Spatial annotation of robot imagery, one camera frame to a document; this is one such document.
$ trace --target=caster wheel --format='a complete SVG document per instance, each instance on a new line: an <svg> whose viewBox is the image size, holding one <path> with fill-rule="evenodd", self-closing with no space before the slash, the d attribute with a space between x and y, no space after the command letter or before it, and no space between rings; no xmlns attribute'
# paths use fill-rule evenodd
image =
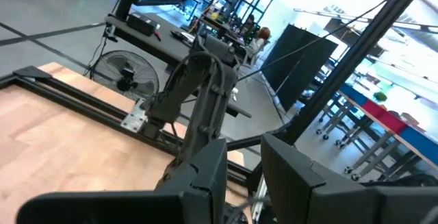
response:
<svg viewBox="0 0 438 224"><path fill-rule="evenodd" d="M351 172L353 172L353 169L350 168L349 166L347 166L347 167L344 169L344 173L345 173L345 174L350 174Z"/></svg>
<svg viewBox="0 0 438 224"><path fill-rule="evenodd" d="M356 174L356 173L353 173L353 174L351 175L351 179L352 179L353 181L358 181L359 178L360 178L359 175Z"/></svg>

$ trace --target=gray floor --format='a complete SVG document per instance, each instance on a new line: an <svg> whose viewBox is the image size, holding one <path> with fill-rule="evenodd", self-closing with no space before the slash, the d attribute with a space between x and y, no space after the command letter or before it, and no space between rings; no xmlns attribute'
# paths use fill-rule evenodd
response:
<svg viewBox="0 0 438 224"><path fill-rule="evenodd" d="M0 75L5 75L24 66L40 66L49 62L59 62L78 73L83 73L89 64L92 54L99 44L103 27L94 27L79 32L71 32L35 40L32 35L53 32L61 29L80 27L103 22L103 18L114 7L116 0L0 0L0 56L3 60ZM156 12L169 21L181 25L181 15L171 7L135 8L143 12ZM161 86L168 76L164 69L166 64L141 49L120 40L118 43L108 42L106 51L122 49L133 51L146 58L155 68ZM287 122L294 112L279 114L272 103L266 87L258 76L248 78L237 85L240 103L245 103L253 117L248 119L239 115L237 118L226 115L222 134L232 139L245 138L276 129ZM190 115L193 103L182 107L182 113ZM360 152L354 147L339 151L333 140L323 142L315 135L314 130L319 123L314 123L296 143L298 149L314 160L341 173L345 166L351 165ZM253 148L256 153L247 149L241 150L245 156L245 164L252 169L260 161L257 155L259 147Z"/></svg>

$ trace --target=black box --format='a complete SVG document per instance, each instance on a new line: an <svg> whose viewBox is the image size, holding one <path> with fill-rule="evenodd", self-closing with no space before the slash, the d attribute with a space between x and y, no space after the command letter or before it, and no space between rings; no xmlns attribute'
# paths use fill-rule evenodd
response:
<svg viewBox="0 0 438 224"><path fill-rule="evenodd" d="M158 23L139 12L134 12L129 15L127 25L146 36L150 36L157 28Z"/></svg>

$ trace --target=floor fan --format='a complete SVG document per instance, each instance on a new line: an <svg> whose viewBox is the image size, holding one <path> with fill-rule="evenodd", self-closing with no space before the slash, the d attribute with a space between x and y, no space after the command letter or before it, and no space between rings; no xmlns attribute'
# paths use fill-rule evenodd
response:
<svg viewBox="0 0 438 224"><path fill-rule="evenodd" d="M124 50L104 53L91 68L90 79L132 99L148 99L159 90L154 68L136 53Z"/></svg>

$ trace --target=black partition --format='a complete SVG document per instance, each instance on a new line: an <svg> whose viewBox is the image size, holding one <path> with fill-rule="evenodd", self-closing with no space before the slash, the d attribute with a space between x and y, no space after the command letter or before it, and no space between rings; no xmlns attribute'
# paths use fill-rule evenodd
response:
<svg viewBox="0 0 438 224"><path fill-rule="evenodd" d="M288 25L263 65L317 39L318 36L308 31ZM323 39L263 70L266 80L285 110L289 110L298 100L321 67L329 60L336 47L336 43Z"/></svg>

